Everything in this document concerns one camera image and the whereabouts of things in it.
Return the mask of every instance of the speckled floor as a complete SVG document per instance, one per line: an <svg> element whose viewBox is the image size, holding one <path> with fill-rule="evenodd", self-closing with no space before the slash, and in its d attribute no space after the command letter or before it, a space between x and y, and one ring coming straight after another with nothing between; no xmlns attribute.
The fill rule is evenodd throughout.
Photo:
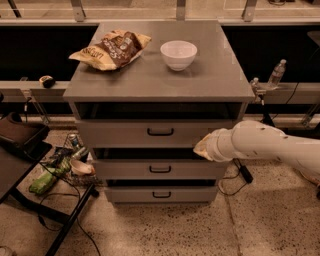
<svg viewBox="0 0 320 256"><path fill-rule="evenodd" d="M52 130L47 141L62 146L69 131ZM219 193L210 204L122 204L91 197L80 214L82 227L93 237L104 256L228 255L283 256L320 255L320 201L316 187L293 168L273 161L243 161L254 180L234 196ZM226 176L233 176L230 164ZM35 168L19 185L28 192L40 174ZM242 177L223 180L227 193L243 184ZM50 192L74 193L59 181ZM70 213L76 199L49 197L45 204ZM45 255L57 232L49 231L37 215L9 197L0 205L0 245L18 256ZM47 226L59 225L46 219ZM92 242L75 223L56 255L98 255Z"/></svg>

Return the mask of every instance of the water bottle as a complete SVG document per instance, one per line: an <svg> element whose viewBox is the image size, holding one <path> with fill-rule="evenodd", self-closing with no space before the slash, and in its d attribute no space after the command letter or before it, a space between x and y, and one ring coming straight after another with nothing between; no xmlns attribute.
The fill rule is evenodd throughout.
<svg viewBox="0 0 320 256"><path fill-rule="evenodd" d="M278 87L278 84L286 71L286 60L281 60L280 63L278 63L274 69L273 72L269 78L268 81L268 89L269 90L274 90Z"/></svg>
<svg viewBox="0 0 320 256"><path fill-rule="evenodd" d="M259 78L255 77L250 81L251 84L251 88L253 90L253 92L256 94L258 88L259 88Z"/></svg>

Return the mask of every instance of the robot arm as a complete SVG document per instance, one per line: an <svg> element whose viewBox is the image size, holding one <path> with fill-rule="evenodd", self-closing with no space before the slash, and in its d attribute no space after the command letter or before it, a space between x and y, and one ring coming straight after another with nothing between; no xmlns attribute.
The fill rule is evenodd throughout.
<svg viewBox="0 0 320 256"><path fill-rule="evenodd" d="M233 158L279 160L320 184L320 140L289 136L257 121L215 130L195 146L194 152L216 162Z"/></svg>

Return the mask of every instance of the drawer front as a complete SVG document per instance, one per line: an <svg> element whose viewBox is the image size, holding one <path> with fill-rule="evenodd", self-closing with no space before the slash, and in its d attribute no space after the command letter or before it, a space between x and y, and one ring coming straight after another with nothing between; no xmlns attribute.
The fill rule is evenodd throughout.
<svg viewBox="0 0 320 256"><path fill-rule="evenodd" d="M231 120L172 121L76 121L88 147L190 147L218 128L232 128Z"/></svg>
<svg viewBox="0 0 320 256"><path fill-rule="evenodd" d="M220 180L228 163L206 160L97 160L97 177L110 179L195 179Z"/></svg>
<svg viewBox="0 0 320 256"><path fill-rule="evenodd" d="M112 203L173 203L173 202L211 202L218 189L212 187L121 187L106 188L106 196Z"/></svg>

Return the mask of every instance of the chip bag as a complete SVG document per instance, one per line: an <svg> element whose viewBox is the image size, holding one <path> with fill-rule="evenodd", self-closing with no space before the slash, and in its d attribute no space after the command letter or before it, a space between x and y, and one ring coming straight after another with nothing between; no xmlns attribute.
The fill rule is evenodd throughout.
<svg viewBox="0 0 320 256"><path fill-rule="evenodd" d="M115 70L139 57L142 50L151 41L151 37L129 32L113 30L107 33L101 42L90 45L69 56L96 69Z"/></svg>

